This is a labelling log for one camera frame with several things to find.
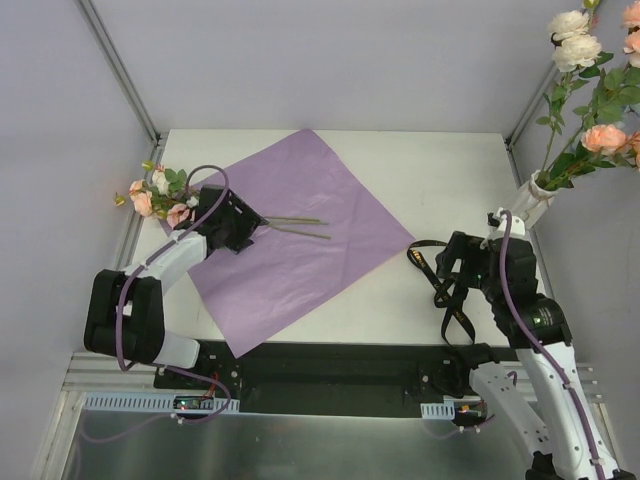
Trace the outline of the purple tissue paper sheet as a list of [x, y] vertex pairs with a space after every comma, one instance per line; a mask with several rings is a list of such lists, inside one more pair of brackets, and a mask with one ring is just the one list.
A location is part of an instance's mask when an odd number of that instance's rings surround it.
[[238, 355], [266, 340], [412, 341], [397, 148], [381, 132], [172, 131], [166, 165], [216, 164], [258, 212], [320, 225], [308, 237], [262, 228], [245, 252], [213, 254], [169, 291], [169, 328]]

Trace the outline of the peach artificial rose stem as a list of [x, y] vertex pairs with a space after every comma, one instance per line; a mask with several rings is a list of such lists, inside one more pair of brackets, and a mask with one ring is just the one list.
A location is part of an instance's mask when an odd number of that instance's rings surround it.
[[612, 58], [602, 65], [601, 74], [590, 80], [585, 86], [591, 86], [592, 91], [587, 101], [579, 106], [589, 104], [594, 108], [596, 114], [594, 124], [588, 129], [596, 125], [613, 124], [624, 131], [623, 118], [630, 112], [638, 111], [639, 3], [637, 1], [632, 2], [623, 10], [622, 28], [625, 30], [622, 47], [625, 63], [619, 67], [609, 67], [608, 64], [613, 61], [614, 55], [603, 49]]

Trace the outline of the white artificial rose stem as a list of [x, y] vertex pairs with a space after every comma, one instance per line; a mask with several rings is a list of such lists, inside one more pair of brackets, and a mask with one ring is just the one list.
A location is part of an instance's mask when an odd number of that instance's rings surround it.
[[536, 120], [538, 125], [550, 129], [543, 165], [535, 177], [537, 185], [545, 190], [565, 188], [571, 183], [566, 170], [575, 162], [576, 142], [595, 121], [596, 114], [591, 105], [577, 107], [574, 115], [579, 119], [579, 126], [557, 156], [551, 156], [555, 141], [566, 128], [564, 109], [567, 103], [573, 94], [598, 77], [602, 72], [602, 65], [612, 58], [603, 51], [601, 43], [593, 34], [598, 6], [597, 1], [583, 1], [579, 10], [557, 14], [547, 27], [550, 43], [554, 47], [552, 62], [559, 79], [554, 80], [542, 94], [547, 111]]

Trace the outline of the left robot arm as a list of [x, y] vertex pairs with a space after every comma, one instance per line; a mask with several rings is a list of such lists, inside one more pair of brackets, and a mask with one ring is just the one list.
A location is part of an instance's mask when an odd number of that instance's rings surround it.
[[166, 329], [164, 295], [215, 251], [239, 254], [247, 249], [254, 232], [266, 224], [232, 190], [202, 187], [198, 204], [186, 210], [186, 218], [158, 251], [124, 270], [104, 269], [96, 275], [85, 348], [116, 358], [124, 369], [133, 364], [177, 367], [177, 377], [188, 388], [204, 387], [212, 367], [200, 357], [199, 341]]

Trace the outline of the pink artificial flower bunch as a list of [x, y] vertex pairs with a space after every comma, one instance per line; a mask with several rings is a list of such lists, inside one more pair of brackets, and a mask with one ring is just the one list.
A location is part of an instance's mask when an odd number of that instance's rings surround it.
[[142, 168], [149, 178], [134, 181], [126, 195], [116, 193], [116, 206], [130, 202], [139, 215], [166, 221], [172, 230], [180, 222], [195, 219], [202, 190], [188, 185], [184, 169], [175, 171], [151, 160], [143, 162]]

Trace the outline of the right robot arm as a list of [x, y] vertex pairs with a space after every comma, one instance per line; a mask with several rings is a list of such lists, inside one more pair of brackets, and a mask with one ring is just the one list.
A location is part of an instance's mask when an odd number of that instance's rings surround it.
[[486, 345], [450, 369], [452, 387], [477, 393], [512, 433], [530, 466], [527, 479], [630, 479], [603, 440], [580, 382], [562, 309], [538, 290], [537, 262], [525, 239], [485, 241], [454, 232], [436, 257], [436, 274], [477, 289], [527, 373], [537, 404], [511, 385]]

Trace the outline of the black printed ribbon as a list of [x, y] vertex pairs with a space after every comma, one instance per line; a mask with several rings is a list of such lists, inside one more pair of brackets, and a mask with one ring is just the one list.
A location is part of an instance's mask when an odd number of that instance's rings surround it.
[[411, 264], [422, 272], [434, 288], [434, 306], [444, 310], [440, 327], [441, 338], [447, 345], [452, 346], [452, 343], [447, 337], [447, 331], [451, 321], [454, 320], [465, 332], [470, 343], [475, 344], [476, 330], [468, 315], [463, 311], [463, 304], [467, 299], [469, 289], [458, 285], [454, 278], [441, 280], [429, 266], [424, 256], [419, 252], [420, 248], [444, 246], [444, 242], [437, 240], [418, 240], [408, 246], [406, 255]]

